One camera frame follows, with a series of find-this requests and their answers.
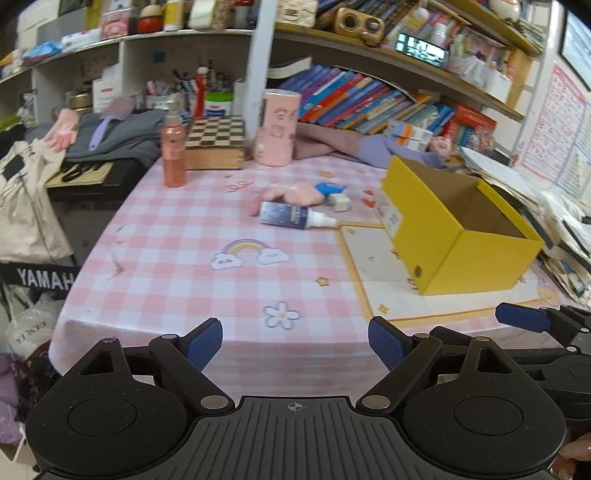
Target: pink checkered tablecloth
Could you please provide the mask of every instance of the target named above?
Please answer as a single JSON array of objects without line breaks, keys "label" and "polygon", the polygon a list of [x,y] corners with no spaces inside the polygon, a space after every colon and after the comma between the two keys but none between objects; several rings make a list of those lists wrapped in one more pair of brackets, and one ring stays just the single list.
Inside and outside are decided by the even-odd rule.
[{"label": "pink checkered tablecloth", "polygon": [[[335,232],[262,225],[248,216],[248,205],[272,182],[333,181],[347,185],[352,199],[352,210],[335,216],[377,223],[367,191],[383,176],[377,168],[317,157],[283,168],[248,163],[242,171],[191,171],[184,187],[168,189],[157,162],[68,295],[51,343],[53,364],[66,372],[104,337],[147,345],[217,317],[223,346],[204,372],[234,398],[358,397],[386,369],[368,345]],[[330,284],[321,286],[320,277]],[[499,324],[488,316],[448,326],[480,332]],[[429,327],[405,329],[419,330]]]}]

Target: pink glove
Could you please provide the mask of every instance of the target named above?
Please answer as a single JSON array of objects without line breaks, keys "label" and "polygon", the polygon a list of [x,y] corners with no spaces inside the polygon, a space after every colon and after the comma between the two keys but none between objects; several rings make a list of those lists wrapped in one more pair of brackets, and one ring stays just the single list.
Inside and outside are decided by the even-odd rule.
[{"label": "pink glove", "polygon": [[64,108],[43,140],[50,143],[55,153],[66,150],[76,142],[79,124],[80,116],[74,110]]},{"label": "pink glove", "polygon": [[573,441],[570,432],[552,465],[552,473],[560,480],[572,480],[579,462],[591,462],[591,432]]},{"label": "pink glove", "polygon": [[259,214],[262,202],[280,200],[290,205],[308,207],[324,202],[324,196],[312,185],[304,181],[295,185],[270,185],[261,190],[249,208],[250,216]]}]

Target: yellow box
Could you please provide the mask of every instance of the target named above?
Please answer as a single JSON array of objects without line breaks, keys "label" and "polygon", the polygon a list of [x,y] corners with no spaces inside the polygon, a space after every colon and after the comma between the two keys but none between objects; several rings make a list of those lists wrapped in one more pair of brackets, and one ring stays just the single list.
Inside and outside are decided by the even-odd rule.
[{"label": "yellow box", "polygon": [[375,211],[423,295],[507,290],[542,239],[483,180],[393,157]]}]

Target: shelf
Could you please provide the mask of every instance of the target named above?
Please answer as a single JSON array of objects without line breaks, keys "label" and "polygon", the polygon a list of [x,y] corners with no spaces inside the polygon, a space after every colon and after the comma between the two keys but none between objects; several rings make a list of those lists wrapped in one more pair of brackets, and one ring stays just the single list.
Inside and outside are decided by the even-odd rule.
[{"label": "shelf", "polygon": [[536,45],[508,23],[503,22],[496,13],[483,7],[476,0],[445,0],[445,2],[460,10],[460,13],[468,14],[476,23],[497,33],[511,45],[523,50],[528,55],[538,56],[542,53]]},{"label": "shelf", "polygon": [[337,35],[331,32],[298,27],[296,25],[285,23],[278,23],[275,25],[275,38],[300,41],[329,48],[338,48],[339,50],[348,51],[350,53],[369,57],[377,61],[382,61],[409,72],[419,74],[423,77],[433,80],[434,82],[440,83],[441,85],[452,88],[455,91],[466,95],[467,97],[470,97],[482,103],[483,105],[508,116],[513,120],[521,121],[524,119],[524,116],[518,111],[512,109],[508,105],[497,100],[493,96],[480,90],[474,85],[471,85],[465,80],[462,80],[457,76],[446,72],[445,70],[401,54],[390,48],[372,48],[366,46],[363,42],[361,42],[361,40],[345,37],[343,35]]},{"label": "shelf", "polygon": [[66,57],[70,57],[72,55],[76,55],[83,51],[93,50],[94,48],[101,48],[106,47],[108,45],[119,44],[121,42],[128,42],[128,41],[137,41],[137,40],[149,40],[153,38],[165,38],[165,37],[192,37],[194,35],[242,35],[242,36],[251,36],[252,30],[235,30],[235,29],[228,29],[228,30],[221,30],[221,31],[198,31],[198,30],[178,30],[172,32],[156,32],[150,34],[138,34],[138,35],[130,35],[129,37],[119,37],[119,38],[111,38],[110,40],[103,40],[96,43],[91,43],[89,45],[84,45],[83,47],[73,48],[72,50],[68,50],[67,52],[60,53],[59,55],[54,55],[53,57],[48,58],[42,62],[39,62],[31,67],[25,67],[20,72],[14,73],[9,75],[8,77],[0,80],[0,85],[10,81],[13,78],[22,75],[23,73],[29,72],[30,70],[50,63],[52,61],[63,59]]}]

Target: pink cylindrical container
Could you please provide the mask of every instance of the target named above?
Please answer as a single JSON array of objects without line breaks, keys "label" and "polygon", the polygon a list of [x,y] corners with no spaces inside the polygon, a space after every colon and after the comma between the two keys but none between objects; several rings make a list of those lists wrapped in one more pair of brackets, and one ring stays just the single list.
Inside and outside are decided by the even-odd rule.
[{"label": "pink cylindrical container", "polygon": [[262,94],[261,123],[256,134],[255,160],[283,167],[292,160],[301,95],[266,89]]}]

